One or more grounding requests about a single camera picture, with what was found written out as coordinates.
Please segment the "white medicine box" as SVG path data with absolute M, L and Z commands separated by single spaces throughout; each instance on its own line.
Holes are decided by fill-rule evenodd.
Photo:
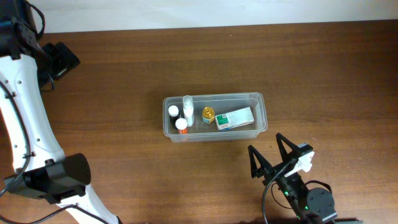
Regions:
M 254 116 L 250 107 L 246 107 L 232 112 L 216 115 L 215 121 L 219 131 L 226 131 L 252 124 L 254 122 Z

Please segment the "small gold-lidded balm jar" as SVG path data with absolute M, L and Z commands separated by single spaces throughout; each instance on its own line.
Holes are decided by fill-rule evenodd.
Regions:
M 215 119 L 215 111 L 212 107 L 204 107 L 202 111 L 202 120 L 205 123 L 212 123 Z

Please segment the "orange tube white cap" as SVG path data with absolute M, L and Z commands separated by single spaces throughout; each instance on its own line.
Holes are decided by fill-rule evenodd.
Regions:
M 179 134 L 187 134 L 188 123 L 185 118 L 179 118 L 175 122 Z

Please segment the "white lotion bottle clear cap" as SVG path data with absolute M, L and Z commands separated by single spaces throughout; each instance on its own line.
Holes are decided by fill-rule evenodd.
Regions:
M 186 95 L 183 97 L 183 114 L 184 118 L 187 121 L 187 126 L 193 126 L 194 122 L 194 106 L 193 106 L 193 98 L 190 95 Z

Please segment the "dark bottle white cap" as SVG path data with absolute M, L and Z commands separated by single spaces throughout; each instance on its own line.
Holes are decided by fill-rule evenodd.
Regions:
M 180 110 L 177 106 L 172 105 L 168 108 L 169 118 L 171 125 L 176 128 L 175 123 L 180 118 Z

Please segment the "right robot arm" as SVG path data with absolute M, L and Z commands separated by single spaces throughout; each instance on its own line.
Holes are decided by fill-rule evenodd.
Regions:
M 268 222 L 266 195 L 276 184 L 301 223 L 333 223 L 337 212 L 331 187 L 317 180 L 304 182 L 299 175 L 299 171 L 309 172 L 312 168 L 313 147 L 307 143 L 296 145 L 281 133 L 276 134 L 276 141 L 282 158 L 276 166 L 272 166 L 254 146 L 248 146 L 251 177 L 264 178 L 264 222 Z

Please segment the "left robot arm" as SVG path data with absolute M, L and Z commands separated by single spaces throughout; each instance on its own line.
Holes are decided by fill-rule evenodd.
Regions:
M 44 199 L 79 223 L 119 223 L 91 186 L 87 158 L 66 156 L 50 127 L 41 94 L 79 63 L 63 43 L 40 45 L 39 9 L 27 1 L 1 2 L 1 113 L 11 140 L 14 174 L 4 191 Z

